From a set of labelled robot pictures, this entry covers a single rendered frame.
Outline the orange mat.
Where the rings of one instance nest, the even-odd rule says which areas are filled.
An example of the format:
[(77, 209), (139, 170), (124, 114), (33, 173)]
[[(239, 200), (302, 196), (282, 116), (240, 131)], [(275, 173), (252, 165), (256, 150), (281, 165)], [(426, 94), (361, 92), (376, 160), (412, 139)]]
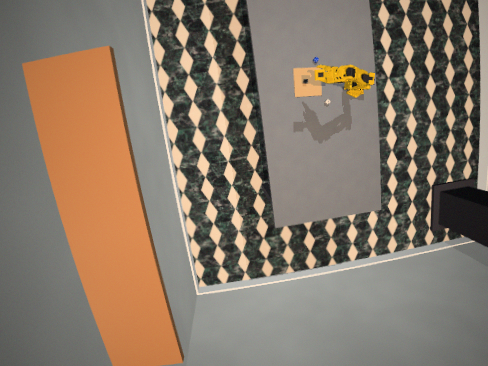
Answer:
[[(315, 70), (321, 68), (293, 68), (295, 97), (321, 96), (321, 81), (315, 80)], [(303, 80), (308, 79), (308, 84)]]

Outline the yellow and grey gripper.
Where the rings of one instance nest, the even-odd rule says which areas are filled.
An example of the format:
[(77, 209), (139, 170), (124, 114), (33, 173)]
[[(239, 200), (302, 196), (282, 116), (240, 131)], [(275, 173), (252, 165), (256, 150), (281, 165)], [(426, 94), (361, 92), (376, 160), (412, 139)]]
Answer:
[(315, 70), (315, 80), (319, 80), (327, 84), (335, 83), (334, 76), (339, 67), (319, 65), (317, 68), (322, 68), (323, 70)]

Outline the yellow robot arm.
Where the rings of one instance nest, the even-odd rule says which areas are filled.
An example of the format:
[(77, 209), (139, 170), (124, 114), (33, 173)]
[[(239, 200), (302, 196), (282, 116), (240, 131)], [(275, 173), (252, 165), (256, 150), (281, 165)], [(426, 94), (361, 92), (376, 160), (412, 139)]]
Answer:
[(369, 86), (374, 84), (374, 77), (375, 77), (375, 73), (370, 72), (367, 74), (367, 71), (363, 69), (359, 69), (358, 67), (353, 65), (346, 65), (346, 66), (340, 66), (337, 69), (336, 74), (334, 76), (334, 82), (336, 83), (346, 82), (344, 89), (349, 89), (349, 91), (347, 91), (347, 94), (352, 97), (358, 97), (360, 94), (364, 94), (363, 93), (364, 89), (369, 89)]

